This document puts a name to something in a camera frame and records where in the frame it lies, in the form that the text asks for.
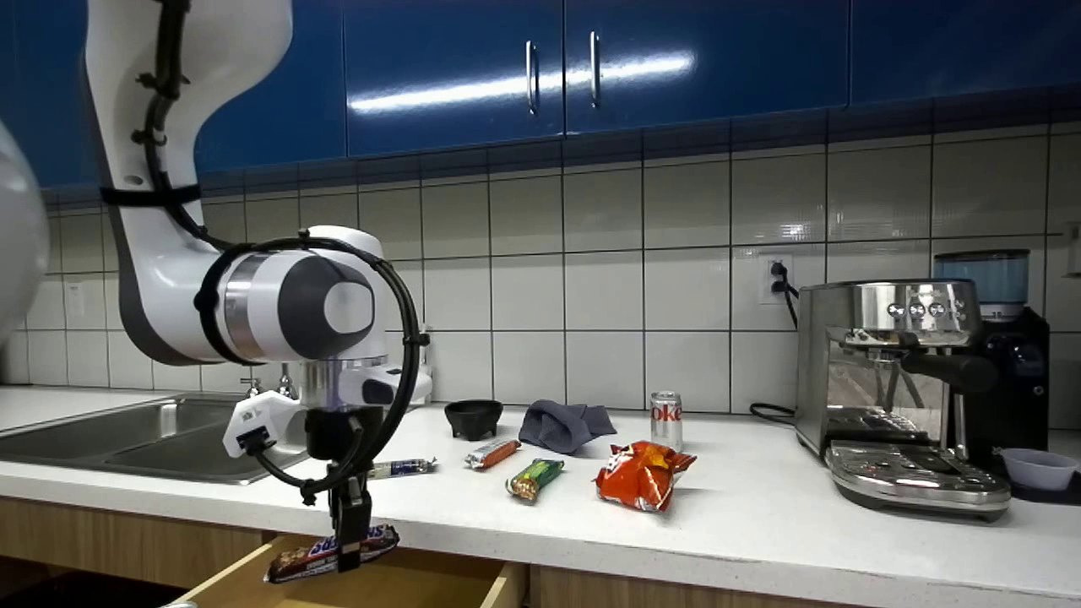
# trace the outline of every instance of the cabinet door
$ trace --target cabinet door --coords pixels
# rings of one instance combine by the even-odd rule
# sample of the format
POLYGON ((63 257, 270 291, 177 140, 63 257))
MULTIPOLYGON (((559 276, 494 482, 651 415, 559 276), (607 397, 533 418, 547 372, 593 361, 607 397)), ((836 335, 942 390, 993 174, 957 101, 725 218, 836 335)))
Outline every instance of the cabinet door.
POLYGON ((352 0, 297 0, 280 64, 218 110, 199 134, 206 177, 343 158, 341 15, 352 0))
POLYGON ((37 183, 96 185, 91 97, 83 84, 83 5, 8 5, 3 37, 10 58, 3 115, 37 183))
POLYGON ((855 0, 855 101, 1081 80, 1079 0, 855 0))
POLYGON ((848 0, 569 0, 569 132, 848 101, 848 0))
POLYGON ((560 0, 352 0, 352 155, 560 132, 560 0))

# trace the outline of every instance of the open drawer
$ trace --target open drawer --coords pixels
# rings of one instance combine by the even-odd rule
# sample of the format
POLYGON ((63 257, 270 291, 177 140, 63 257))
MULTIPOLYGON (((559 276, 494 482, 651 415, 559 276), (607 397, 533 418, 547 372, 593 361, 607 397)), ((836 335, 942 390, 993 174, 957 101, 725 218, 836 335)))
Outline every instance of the open drawer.
POLYGON ((520 565, 498 565, 477 559, 446 559, 423 551, 392 551, 357 571, 320 575, 289 586, 267 586, 267 565, 280 551, 306 549, 306 539, 278 539, 254 553, 239 559, 216 579, 203 583, 177 603, 195 608, 520 608, 525 579, 520 565))

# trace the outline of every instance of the sink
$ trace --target sink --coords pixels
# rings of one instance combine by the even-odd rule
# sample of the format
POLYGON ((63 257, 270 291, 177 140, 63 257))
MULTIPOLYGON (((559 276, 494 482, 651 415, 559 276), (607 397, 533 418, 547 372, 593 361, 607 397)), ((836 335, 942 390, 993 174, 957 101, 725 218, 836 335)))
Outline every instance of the sink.
MULTIPOLYGON (((257 459, 231 459, 224 434, 235 400, 186 397, 169 406, 142 406, 57 427, 0 436, 0 459, 71 469, 109 469, 167 479, 254 482, 267 477, 257 459)), ((270 454, 278 468, 305 454, 270 454)))

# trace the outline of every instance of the chip bag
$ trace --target chip bag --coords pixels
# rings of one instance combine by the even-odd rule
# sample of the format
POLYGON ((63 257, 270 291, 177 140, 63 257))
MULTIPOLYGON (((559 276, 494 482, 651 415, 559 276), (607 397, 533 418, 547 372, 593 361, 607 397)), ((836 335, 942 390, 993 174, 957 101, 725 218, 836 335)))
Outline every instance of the chip bag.
POLYGON ((597 494, 607 503, 631 511, 667 511, 677 491, 677 473, 690 469, 695 456, 658 442, 610 447, 610 459, 597 473, 597 494))

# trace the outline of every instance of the red can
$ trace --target red can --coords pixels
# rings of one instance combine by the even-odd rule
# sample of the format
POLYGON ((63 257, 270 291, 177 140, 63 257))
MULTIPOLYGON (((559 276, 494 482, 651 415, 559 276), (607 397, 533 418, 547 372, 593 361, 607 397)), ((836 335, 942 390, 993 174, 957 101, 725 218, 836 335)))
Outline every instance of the red can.
POLYGON ((680 393, 651 393, 649 406, 651 442, 682 449, 682 400, 680 393))

